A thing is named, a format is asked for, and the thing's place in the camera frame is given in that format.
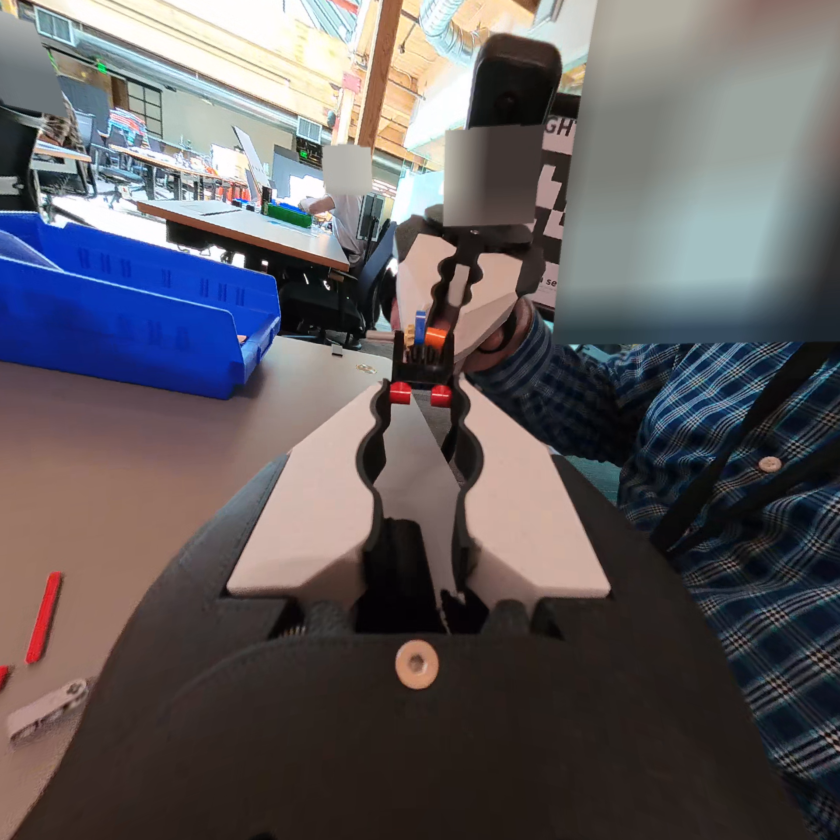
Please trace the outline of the person's plaid shirt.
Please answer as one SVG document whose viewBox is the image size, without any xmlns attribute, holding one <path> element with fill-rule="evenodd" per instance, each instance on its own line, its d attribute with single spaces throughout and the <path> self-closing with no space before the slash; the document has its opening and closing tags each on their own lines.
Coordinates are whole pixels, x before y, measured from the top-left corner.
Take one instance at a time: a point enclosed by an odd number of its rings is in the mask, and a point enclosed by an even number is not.
<svg viewBox="0 0 840 840">
<path fill-rule="evenodd" d="M 803 345 L 676 347 L 618 506 L 652 538 L 725 459 L 674 546 L 659 545 L 718 636 L 806 827 L 838 838 L 838 350 L 748 427 Z"/>
</svg>

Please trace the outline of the silver ventilation duct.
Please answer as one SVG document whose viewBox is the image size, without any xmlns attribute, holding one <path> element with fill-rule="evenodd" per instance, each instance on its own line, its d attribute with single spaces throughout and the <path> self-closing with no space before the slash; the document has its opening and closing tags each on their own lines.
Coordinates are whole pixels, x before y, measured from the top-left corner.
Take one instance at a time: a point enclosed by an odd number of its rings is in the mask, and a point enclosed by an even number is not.
<svg viewBox="0 0 840 840">
<path fill-rule="evenodd" d="M 487 42 L 487 28 L 468 30 L 458 26 L 455 15 L 464 1 L 422 1 L 418 25 L 437 54 L 457 67 L 470 67 Z"/>
</svg>

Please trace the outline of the background office table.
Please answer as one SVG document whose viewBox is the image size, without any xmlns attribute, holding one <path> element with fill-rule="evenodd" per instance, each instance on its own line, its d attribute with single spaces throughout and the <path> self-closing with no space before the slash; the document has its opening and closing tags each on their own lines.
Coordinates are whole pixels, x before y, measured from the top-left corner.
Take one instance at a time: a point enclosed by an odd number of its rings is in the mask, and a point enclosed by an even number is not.
<svg viewBox="0 0 840 840">
<path fill-rule="evenodd" d="M 306 263 L 347 270 L 349 262 L 331 234 L 313 232 L 258 212 L 220 201 L 137 201 L 142 214 L 168 224 L 234 240 L 270 253 L 300 259 Z"/>
</svg>

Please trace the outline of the long red lego axle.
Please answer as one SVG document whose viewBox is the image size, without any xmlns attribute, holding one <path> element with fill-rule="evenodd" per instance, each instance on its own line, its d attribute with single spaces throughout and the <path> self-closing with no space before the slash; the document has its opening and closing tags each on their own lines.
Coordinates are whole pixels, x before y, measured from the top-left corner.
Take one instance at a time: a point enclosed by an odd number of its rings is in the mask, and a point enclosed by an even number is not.
<svg viewBox="0 0 840 840">
<path fill-rule="evenodd" d="M 30 634 L 24 657 L 24 662 L 27 666 L 38 663 L 46 652 L 63 579 L 64 575 L 60 571 L 52 571 L 47 576 L 45 589 L 38 606 L 35 624 Z"/>
</svg>

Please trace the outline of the light grey lego beam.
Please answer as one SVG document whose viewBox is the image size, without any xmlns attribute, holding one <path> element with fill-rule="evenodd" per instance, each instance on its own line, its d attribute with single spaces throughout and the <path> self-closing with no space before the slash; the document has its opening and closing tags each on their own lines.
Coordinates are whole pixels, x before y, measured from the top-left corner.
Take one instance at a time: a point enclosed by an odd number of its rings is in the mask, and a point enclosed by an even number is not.
<svg viewBox="0 0 840 840">
<path fill-rule="evenodd" d="M 10 712 L 6 719 L 9 744 L 16 747 L 68 717 L 87 701 L 90 688 L 89 679 L 74 679 Z"/>
</svg>

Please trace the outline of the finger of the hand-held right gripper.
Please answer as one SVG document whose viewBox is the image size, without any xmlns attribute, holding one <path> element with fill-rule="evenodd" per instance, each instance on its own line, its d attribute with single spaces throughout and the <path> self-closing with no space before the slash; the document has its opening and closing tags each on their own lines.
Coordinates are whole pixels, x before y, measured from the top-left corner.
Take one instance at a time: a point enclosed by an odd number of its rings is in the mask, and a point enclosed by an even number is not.
<svg viewBox="0 0 840 840">
<path fill-rule="evenodd" d="M 429 314 L 434 305 L 434 287 L 441 280 L 439 264 L 450 257 L 455 257 L 456 265 L 465 269 L 453 271 L 452 279 L 460 273 L 466 277 L 458 284 L 469 288 L 469 276 L 475 268 L 475 250 L 462 248 L 459 253 L 454 245 L 443 238 L 430 234 L 416 236 L 403 262 L 399 264 L 396 280 L 396 300 L 400 315 L 400 330 L 413 326 L 418 310 Z"/>
<path fill-rule="evenodd" d="M 481 277 L 469 285 L 469 300 L 460 307 L 455 322 L 456 361 L 464 360 L 497 331 L 518 300 L 520 259 L 498 253 L 482 254 L 477 268 Z"/>
</svg>

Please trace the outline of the person's right hand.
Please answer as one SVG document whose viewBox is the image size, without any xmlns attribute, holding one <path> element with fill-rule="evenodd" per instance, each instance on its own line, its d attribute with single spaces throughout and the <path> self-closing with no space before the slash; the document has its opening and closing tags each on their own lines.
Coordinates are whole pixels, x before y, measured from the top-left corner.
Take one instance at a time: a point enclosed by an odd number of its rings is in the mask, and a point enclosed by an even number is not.
<svg viewBox="0 0 840 840">
<path fill-rule="evenodd" d="M 488 371 L 506 362 L 528 337 L 536 314 L 531 298 L 520 298 L 507 321 L 476 350 L 472 360 L 473 370 Z"/>
</svg>

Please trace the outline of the person's right forearm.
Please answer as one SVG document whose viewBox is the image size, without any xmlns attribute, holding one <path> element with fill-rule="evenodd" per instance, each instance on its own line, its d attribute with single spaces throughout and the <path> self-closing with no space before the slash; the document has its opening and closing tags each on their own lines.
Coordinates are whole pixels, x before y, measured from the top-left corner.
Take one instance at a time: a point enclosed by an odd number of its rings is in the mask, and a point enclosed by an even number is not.
<svg viewBox="0 0 840 840">
<path fill-rule="evenodd" d="M 467 379 L 542 443 L 562 455 L 629 460 L 648 408 L 676 362 L 675 345 L 636 347 L 600 362 L 552 341 L 537 313 L 528 337 L 488 371 L 464 364 Z"/>
</svg>

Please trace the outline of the blue plastic bin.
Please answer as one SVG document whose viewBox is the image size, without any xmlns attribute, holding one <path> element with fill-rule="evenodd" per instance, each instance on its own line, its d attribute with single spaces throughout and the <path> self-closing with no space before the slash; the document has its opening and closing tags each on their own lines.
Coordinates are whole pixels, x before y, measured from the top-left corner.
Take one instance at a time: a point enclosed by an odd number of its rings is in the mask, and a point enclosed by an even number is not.
<svg viewBox="0 0 840 840">
<path fill-rule="evenodd" d="M 280 330 L 275 279 L 1 213 L 1 360 L 226 400 Z"/>
</svg>

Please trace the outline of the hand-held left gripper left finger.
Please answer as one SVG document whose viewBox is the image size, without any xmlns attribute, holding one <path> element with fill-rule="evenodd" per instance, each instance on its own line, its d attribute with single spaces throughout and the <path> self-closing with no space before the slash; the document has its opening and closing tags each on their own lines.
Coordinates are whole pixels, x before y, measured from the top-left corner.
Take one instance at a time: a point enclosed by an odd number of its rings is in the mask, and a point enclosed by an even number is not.
<svg viewBox="0 0 840 840">
<path fill-rule="evenodd" d="M 390 386 L 371 385 L 289 452 L 226 584 L 239 597 L 278 595 L 352 607 L 364 555 L 382 527 L 375 482 L 385 467 Z"/>
</svg>

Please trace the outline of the cluttered background desk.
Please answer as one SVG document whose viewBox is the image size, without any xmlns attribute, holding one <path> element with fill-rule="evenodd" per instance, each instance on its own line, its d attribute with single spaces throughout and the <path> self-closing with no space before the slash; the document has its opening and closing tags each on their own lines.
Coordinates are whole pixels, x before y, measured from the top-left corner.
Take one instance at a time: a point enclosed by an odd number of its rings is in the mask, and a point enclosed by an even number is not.
<svg viewBox="0 0 840 840">
<path fill-rule="evenodd" d="M 143 168 L 140 179 L 143 190 L 149 200 L 171 199 L 176 201 L 220 200 L 228 202 L 231 197 L 239 198 L 246 188 L 244 182 L 233 177 L 223 177 L 207 167 L 197 170 L 190 165 L 178 163 L 175 158 L 143 150 L 124 147 L 106 141 L 97 150 L 97 163 L 102 162 L 101 154 L 115 155 L 121 162 L 130 160 L 131 165 Z"/>
</svg>

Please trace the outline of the black office chair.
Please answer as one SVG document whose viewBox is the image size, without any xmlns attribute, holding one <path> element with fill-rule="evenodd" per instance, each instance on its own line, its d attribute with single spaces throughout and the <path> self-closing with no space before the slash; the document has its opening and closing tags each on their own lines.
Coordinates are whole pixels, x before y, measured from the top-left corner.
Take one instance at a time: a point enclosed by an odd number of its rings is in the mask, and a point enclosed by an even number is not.
<svg viewBox="0 0 840 840">
<path fill-rule="evenodd" d="M 351 272 L 332 269 L 323 278 L 290 280 L 279 289 L 280 328 L 325 342 L 328 333 L 341 333 L 351 350 L 375 328 L 380 292 L 392 267 L 393 226 L 375 244 L 368 259 Z"/>
</svg>

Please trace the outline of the black lego gear assembly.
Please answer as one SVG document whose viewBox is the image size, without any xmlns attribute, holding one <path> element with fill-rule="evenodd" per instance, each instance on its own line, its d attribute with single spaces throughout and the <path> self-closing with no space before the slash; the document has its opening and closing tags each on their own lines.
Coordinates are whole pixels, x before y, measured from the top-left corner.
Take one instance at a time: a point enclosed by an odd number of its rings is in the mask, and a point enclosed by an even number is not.
<svg viewBox="0 0 840 840">
<path fill-rule="evenodd" d="M 428 391 L 431 407 L 450 408 L 454 377 L 455 336 L 449 331 L 442 352 L 424 346 L 426 314 L 420 311 L 414 325 L 394 333 L 390 402 L 407 405 L 415 391 Z"/>
</svg>

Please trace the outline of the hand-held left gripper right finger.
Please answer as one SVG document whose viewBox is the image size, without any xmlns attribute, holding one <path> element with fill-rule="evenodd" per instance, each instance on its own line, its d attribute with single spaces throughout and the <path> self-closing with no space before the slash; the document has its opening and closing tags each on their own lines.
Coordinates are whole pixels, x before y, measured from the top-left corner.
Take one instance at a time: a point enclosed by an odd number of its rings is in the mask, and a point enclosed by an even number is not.
<svg viewBox="0 0 840 840">
<path fill-rule="evenodd" d="M 467 380 L 451 397 L 454 460 L 464 479 L 455 508 L 458 592 L 489 612 L 516 602 L 603 600 L 611 593 L 546 445 Z"/>
</svg>

